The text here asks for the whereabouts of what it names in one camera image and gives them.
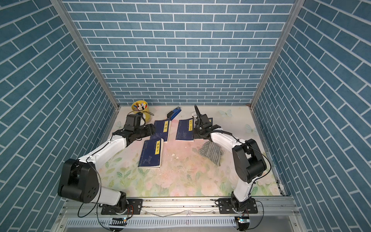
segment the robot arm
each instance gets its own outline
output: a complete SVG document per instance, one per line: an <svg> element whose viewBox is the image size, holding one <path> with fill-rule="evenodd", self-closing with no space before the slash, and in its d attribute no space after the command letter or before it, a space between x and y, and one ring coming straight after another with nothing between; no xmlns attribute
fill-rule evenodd
<svg viewBox="0 0 371 232"><path fill-rule="evenodd" d="M142 115L127 115L124 128L113 132L112 137L88 154L68 159L62 168L58 195L83 203L99 203L120 214L127 208L126 194L101 186L99 170L116 153L133 141L153 135L153 124L145 125Z"/></svg>
<svg viewBox="0 0 371 232"><path fill-rule="evenodd" d="M252 184L267 168L264 156L253 139L238 139L232 133L218 130L219 125L212 125L206 114L200 114L196 105L195 109L197 121L194 138L209 139L233 153L234 167L239 179L231 194L231 203L235 211L242 212L249 201ZM140 114L128 115L124 128L115 131L107 142L76 160L65 161L58 195L83 203L103 204L103 207L108 207L117 214L123 213L127 208L126 194L101 186L97 170L133 141L153 135L154 132L153 124L145 125Z"/></svg>
<svg viewBox="0 0 371 232"><path fill-rule="evenodd" d="M207 115L201 115L197 106L194 107L197 114L194 138L209 139L232 151L234 168L239 179L231 194L231 203L235 211L243 212L249 201L253 183L261 177L267 168L264 156L260 153L255 140L243 140L234 137L232 133L223 131L220 126L212 125Z"/></svg>

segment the gray cloth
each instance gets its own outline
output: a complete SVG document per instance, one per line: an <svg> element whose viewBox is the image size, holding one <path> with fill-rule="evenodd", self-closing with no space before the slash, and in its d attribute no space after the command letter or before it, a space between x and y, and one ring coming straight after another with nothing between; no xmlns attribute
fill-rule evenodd
<svg viewBox="0 0 371 232"><path fill-rule="evenodd" d="M220 156L223 154L223 152L220 149L220 146L214 142L207 141L200 150L198 150L198 153L211 160L214 164L220 166Z"/></svg>

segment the brick wallpaper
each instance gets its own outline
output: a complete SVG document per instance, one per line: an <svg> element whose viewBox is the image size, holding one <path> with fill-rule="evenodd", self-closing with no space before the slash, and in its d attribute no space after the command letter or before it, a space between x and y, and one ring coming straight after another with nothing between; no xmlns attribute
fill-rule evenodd
<svg viewBox="0 0 371 232"><path fill-rule="evenodd" d="M49 0L0 0L0 35L0 231L48 231L114 109Z"/></svg>
<svg viewBox="0 0 371 232"><path fill-rule="evenodd" d="M308 231L371 231L370 13L306 0L256 105Z"/></svg>
<svg viewBox="0 0 371 232"><path fill-rule="evenodd" d="M121 105L242 105L294 0L63 2Z"/></svg>

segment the stapler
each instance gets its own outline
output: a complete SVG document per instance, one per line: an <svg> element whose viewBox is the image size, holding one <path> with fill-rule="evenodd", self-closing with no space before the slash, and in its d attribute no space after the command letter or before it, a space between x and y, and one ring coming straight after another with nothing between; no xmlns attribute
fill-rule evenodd
<svg viewBox="0 0 371 232"><path fill-rule="evenodd" d="M180 111L182 111L180 107L173 109L167 114L167 119L169 119L170 121L173 120L175 116L179 114Z"/></svg>

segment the floral tabletop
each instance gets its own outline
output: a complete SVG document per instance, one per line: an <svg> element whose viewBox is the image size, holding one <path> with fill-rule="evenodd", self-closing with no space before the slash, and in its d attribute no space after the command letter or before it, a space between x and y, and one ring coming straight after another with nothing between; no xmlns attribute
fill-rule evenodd
<svg viewBox="0 0 371 232"><path fill-rule="evenodd" d="M154 116L147 123L166 119L166 114L174 108L151 107L150 112L154 113ZM102 185L126 192L128 197L230 196L238 180L232 152L222 148L220 166L217 166L198 154L198 150L207 140L176 141L179 120L191 118L194 112L194 107L191 106L183 106L181 109L182 111L171 122L169 139L164 143L160 168L138 168L144 140L149 139L144 138L115 154L99 169ZM234 136L256 140L260 150L265 154L247 107L201 106L199 110L202 114L213 117L213 124L220 125L223 130L232 132ZM111 132L123 128L126 115L130 111L130 107L121 107ZM280 195L273 174L259 179L252 189L252 195Z"/></svg>

